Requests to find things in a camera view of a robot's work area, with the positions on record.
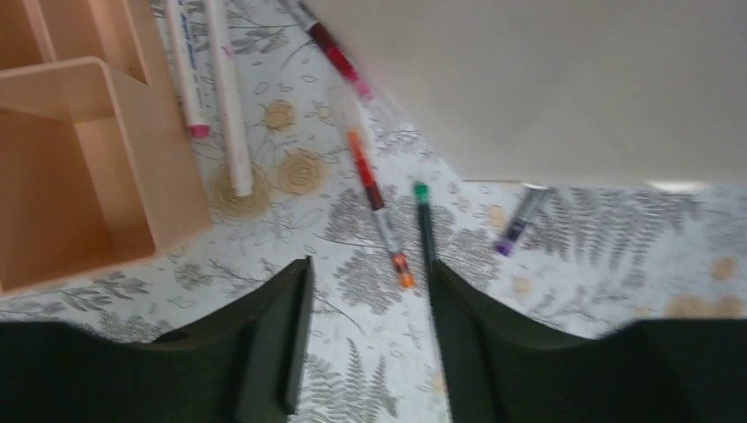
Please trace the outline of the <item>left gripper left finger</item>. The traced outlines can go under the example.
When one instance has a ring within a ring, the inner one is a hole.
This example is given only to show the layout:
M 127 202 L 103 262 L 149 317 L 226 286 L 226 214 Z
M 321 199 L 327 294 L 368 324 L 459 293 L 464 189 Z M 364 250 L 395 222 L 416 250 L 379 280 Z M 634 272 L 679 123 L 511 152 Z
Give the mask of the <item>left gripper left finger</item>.
M 4 422 L 285 422 L 297 410 L 314 266 L 290 263 L 151 343 L 62 322 L 1 326 Z

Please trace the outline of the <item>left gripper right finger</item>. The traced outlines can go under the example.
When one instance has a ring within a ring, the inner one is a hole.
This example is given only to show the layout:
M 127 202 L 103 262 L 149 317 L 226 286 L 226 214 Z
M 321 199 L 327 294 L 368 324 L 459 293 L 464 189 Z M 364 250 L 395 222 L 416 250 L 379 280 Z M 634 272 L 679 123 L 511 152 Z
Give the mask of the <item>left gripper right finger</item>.
M 512 310 L 442 262 L 428 277 L 455 422 L 746 419 L 743 320 L 642 320 L 587 339 Z

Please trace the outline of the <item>plain white marker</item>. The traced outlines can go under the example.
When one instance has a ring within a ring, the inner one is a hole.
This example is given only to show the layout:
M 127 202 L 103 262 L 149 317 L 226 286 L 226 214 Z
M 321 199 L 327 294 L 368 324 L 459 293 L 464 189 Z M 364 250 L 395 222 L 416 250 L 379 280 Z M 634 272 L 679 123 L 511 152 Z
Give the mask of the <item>plain white marker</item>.
M 230 183 L 235 196 L 248 197 L 253 193 L 253 174 L 241 109 L 235 54 L 228 32 L 226 3 L 206 0 L 203 4 Z

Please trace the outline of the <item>white three-drawer cabinet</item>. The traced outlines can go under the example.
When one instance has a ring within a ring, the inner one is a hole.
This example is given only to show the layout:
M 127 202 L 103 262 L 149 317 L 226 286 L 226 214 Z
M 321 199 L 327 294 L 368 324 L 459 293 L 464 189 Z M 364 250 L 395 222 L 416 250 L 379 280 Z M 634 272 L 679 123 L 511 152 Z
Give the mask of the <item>white three-drawer cabinet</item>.
M 742 182 L 743 1 L 312 1 L 468 181 Z

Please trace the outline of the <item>pink capped white marker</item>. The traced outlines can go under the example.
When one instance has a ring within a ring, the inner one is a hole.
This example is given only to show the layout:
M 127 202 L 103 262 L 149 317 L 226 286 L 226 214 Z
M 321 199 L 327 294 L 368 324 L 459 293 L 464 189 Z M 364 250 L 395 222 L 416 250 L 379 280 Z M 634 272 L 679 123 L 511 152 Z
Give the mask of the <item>pink capped white marker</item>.
M 187 129 L 192 138 L 207 138 L 211 134 L 211 127 L 203 107 L 203 95 L 199 86 L 196 58 L 192 48 L 189 16 L 185 2 L 182 0 L 166 0 L 164 6 L 178 90 Z

